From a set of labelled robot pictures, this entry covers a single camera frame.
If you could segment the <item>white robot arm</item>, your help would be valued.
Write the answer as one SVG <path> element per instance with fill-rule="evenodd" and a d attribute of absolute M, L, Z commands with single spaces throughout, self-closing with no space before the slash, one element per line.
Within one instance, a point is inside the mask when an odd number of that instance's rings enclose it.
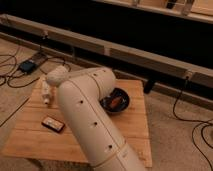
<path fill-rule="evenodd" d="M 100 105 L 115 88 L 107 67 L 69 72 L 58 66 L 46 75 L 57 88 L 57 104 L 94 171 L 146 171 L 136 152 Z"/>

